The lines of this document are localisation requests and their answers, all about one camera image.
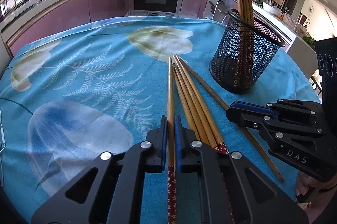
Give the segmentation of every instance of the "black speaker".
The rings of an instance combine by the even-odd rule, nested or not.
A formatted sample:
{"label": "black speaker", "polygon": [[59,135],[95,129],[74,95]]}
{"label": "black speaker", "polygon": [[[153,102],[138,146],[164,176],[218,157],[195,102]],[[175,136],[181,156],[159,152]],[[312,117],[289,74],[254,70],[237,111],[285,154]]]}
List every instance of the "black speaker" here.
{"label": "black speaker", "polygon": [[337,135],[337,38],[315,42],[322,76],[322,107],[330,130]]}

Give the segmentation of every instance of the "human hand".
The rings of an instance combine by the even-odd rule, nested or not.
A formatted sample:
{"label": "human hand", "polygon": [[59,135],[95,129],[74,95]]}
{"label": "human hand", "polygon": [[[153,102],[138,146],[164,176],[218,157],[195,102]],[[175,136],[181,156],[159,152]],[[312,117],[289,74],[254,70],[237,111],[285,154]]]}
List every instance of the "human hand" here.
{"label": "human hand", "polygon": [[337,175],[335,175],[330,181],[328,182],[320,182],[313,177],[303,173],[303,172],[298,172],[297,173],[297,179],[296,179],[296,184],[295,184],[295,192],[296,195],[305,195],[309,187],[319,187],[321,189],[330,189],[334,187],[337,184]]}
{"label": "human hand", "polygon": [[324,192],[318,192],[316,196],[310,201],[310,204],[307,204],[303,210],[308,216],[309,223],[313,223],[318,216],[324,211],[326,206],[329,204],[331,198],[337,191],[337,187],[334,187],[337,184],[337,175],[334,176],[328,182],[320,182],[303,172],[298,172],[297,180],[295,184],[296,195],[305,195],[309,187],[315,187],[320,189],[331,189]]}

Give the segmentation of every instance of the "black mesh pen holder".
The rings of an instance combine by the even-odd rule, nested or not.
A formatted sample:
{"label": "black mesh pen holder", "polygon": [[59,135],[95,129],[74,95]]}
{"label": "black mesh pen holder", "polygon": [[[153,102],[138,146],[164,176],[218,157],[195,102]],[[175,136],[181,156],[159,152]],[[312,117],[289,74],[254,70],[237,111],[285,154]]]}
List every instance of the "black mesh pen holder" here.
{"label": "black mesh pen holder", "polygon": [[230,20],[209,70],[221,87],[243,94],[252,88],[285,42],[256,18],[251,26],[239,18],[237,10],[229,9],[228,14]]}

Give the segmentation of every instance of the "blue tablecloth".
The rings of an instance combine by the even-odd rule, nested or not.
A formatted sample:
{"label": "blue tablecloth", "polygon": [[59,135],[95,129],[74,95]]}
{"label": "blue tablecloth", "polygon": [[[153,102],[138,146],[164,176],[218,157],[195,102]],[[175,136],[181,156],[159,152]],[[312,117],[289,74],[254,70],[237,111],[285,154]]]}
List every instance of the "blue tablecloth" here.
{"label": "blue tablecloth", "polygon": [[[179,54],[229,105],[279,98],[319,101],[280,49],[252,90],[235,95],[211,77],[225,26],[209,20],[122,17],[90,23],[21,48],[0,81],[6,137],[4,190],[30,222],[34,211],[102,151],[121,153],[159,127],[166,114],[167,60]],[[280,184],[224,110],[197,83],[230,151],[241,151],[294,198],[296,170],[271,157]],[[177,93],[175,113],[182,116]],[[252,130],[267,150],[266,143]],[[167,175],[147,174],[141,223],[167,222]],[[177,180],[178,223],[199,223],[197,178]]]}

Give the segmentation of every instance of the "red patterned chopstick handle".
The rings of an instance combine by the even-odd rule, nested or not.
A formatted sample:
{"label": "red patterned chopstick handle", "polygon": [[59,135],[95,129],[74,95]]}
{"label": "red patterned chopstick handle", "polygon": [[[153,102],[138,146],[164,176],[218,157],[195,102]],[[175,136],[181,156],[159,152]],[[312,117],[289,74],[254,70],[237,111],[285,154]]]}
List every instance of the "red patterned chopstick handle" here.
{"label": "red patterned chopstick handle", "polygon": [[228,155],[229,154],[229,151],[227,149],[227,146],[225,145],[224,142],[221,142],[218,144],[218,148],[219,148],[219,152],[222,153],[222,154],[226,154]]}
{"label": "red patterned chopstick handle", "polygon": [[167,168],[167,224],[176,224],[177,199],[176,199],[176,167]]}

